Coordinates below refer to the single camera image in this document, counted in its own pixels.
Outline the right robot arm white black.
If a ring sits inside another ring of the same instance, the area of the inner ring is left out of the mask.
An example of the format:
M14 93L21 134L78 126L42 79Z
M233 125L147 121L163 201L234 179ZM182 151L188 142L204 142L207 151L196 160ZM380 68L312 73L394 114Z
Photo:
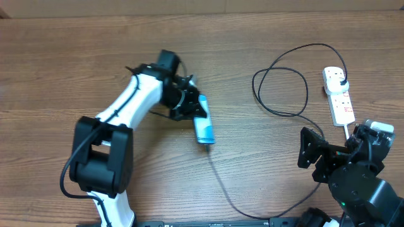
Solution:
M378 177L394 139L392 125L373 120L357 124L344 146L304 127L297 165L315 166L313 180L328 185L354 226L403 226L403 198Z

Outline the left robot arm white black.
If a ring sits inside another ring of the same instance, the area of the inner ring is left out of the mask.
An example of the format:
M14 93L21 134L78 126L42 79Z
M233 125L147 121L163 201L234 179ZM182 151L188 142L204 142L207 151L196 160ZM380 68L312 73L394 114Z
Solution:
M215 144L207 97L199 92L191 75L179 76L180 57L162 50L155 63L131 68L131 80L117 99L96 117L77 121L64 177L76 182L91 199L101 217L99 226L135 226L136 215L129 206L126 189L133 172L133 132L157 104L169 109L168 119L192 120L198 143Z

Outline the blue smartphone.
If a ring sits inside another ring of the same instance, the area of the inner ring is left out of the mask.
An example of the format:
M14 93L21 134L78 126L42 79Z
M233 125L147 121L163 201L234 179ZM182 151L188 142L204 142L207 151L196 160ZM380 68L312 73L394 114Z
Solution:
M199 103L201 104L202 109L206 112L206 117L194 118L194 128L197 142L200 144L208 145L215 144L215 135L213 131L213 124L211 121L207 97L205 95L200 95Z

